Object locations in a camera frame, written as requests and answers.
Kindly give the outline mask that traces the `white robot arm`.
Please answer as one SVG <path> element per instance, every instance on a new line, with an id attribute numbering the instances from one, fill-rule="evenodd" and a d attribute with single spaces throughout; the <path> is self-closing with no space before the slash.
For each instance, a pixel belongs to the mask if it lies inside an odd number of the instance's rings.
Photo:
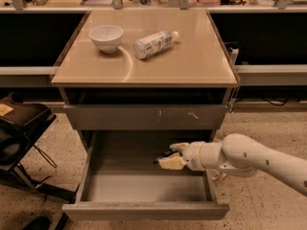
<path id="1" fill-rule="evenodd" d="M 233 133 L 221 142 L 176 143 L 170 152 L 157 159 L 162 169 L 221 173 L 250 177 L 257 170 L 268 173 L 297 192 L 307 196 L 307 161 L 268 148 L 246 135 Z"/>

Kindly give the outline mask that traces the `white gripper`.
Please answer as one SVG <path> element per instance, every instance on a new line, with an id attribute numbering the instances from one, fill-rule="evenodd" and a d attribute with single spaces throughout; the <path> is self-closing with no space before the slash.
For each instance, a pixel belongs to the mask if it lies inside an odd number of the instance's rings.
<path id="1" fill-rule="evenodd" d="M 159 159 L 158 164 L 165 170 L 182 170 L 186 166 L 191 171 L 203 172 L 204 166 L 201 163 L 202 145 L 203 142 L 172 144 L 170 149 L 175 150 L 176 153 Z"/>

